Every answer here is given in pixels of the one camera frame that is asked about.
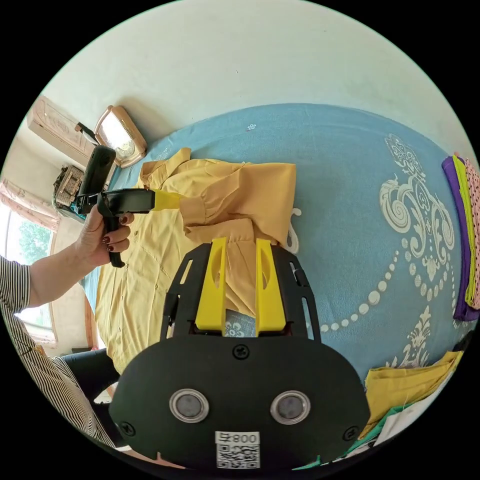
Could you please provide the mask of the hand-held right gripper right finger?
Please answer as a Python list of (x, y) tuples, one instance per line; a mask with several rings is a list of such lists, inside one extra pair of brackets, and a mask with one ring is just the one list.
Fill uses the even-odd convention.
[(267, 239), (256, 241), (255, 331), (281, 333), (286, 327), (272, 245)]

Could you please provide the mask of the person's left hand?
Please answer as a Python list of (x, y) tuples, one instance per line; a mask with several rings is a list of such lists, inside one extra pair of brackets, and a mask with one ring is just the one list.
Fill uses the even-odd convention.
[(110, 262), (110, 253), (123, 253), (130, 246), (130, 225), (135, 216), (126, 213), (119, 219), (117, 230), (107, 232), (104, 217), (97, 206), (87, 215), (79, 239), (75, 242), (78, 258), (92, 270)]

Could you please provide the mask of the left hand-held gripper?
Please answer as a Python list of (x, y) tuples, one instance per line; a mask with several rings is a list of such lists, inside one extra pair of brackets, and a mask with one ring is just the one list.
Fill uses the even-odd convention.
[[(178, 210), (183, 196), (176, 192), (148, 189), (120, 189), (96, 194), (82, 194), (76, 200), (80, 214), (87, 218), (93, 206), (103, 216), (106, 231), (111, 233), (120, 226), (119, 220), (126, 213), (147, 214), (151, 210)], [(110, 253), (109, 263), (121, 268), (124, 266), (121, 253)]]

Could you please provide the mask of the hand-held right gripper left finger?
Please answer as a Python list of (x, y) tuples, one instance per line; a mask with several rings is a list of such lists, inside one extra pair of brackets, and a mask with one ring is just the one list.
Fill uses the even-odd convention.
[(226, 331), (226, 247), (226, 237), (211, 243), (195, 318), (195, 326), (202, 332)]

